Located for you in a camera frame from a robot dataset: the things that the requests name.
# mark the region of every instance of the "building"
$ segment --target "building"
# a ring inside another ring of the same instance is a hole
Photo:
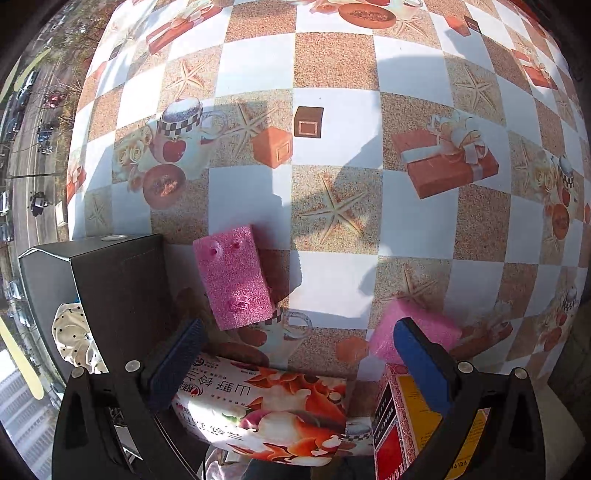
[[[0,421],[4,429],[37,477],[51,478],[56,410],[47,396],[42,400],[33,397],[7,350],[0,351],[0,379]]]

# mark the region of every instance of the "white fabric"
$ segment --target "white fabric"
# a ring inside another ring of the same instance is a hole
[[[51,327],[53,340],[61,357],[91,374],[108,372],[95,340],[92,338],[82,304],[62,303]]]

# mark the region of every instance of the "yellow label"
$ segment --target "yellow label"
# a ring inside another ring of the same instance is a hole
[[[407,416],[414,432],[417,448],[420,452],[439,425],[441,415],[429,409],[410,375],[397,375],[397,379],[407,406]],[[447,473],[446,480],[453,480],[466,471],[466,467],[482,435],[485,423],[486,416],[482,410],[479,410],[476,413],[466,441],[457,455],[456,461],[453,462],[452,467]]]

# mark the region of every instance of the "apple print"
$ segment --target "apple print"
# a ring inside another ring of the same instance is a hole
[[[570,193],[567,189],[562,190],[562,203],[564,203],[565,207],[568,207],[570,204]]]
[[[168,140],[162,147],[162,157],[169,163],[178,162],[184,154],[187,144],[184,140]]]
[[[238,336],[244,343],[252,346],[262,346],[267,341],[267,334],[261,330],[242,327],[238,330]]]

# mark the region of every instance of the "coffee cup print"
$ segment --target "coffee cup print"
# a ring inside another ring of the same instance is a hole
[[[216,140],[227,128],[225,113],[203,112],[198,98],[181,98],[162,113],[150,150],[159,163],[182,169],[187,180],[198,179],[209,165]]]
[[[290,325],[290,318],[298,319],[298,323],[304,324],[305,327],[301,329]],[[275,315],[264,322],[254,323],[236,330],[227,330],[226,333],[235,342],[234,348],[241,350],[240,353],[248,345],[263,354],[265,366],[286,369],[289,358],[312,334],[312,321],[302,312],[279,307],[275,310]],[[225,351],[232,350],[227,343],[223,345]]]

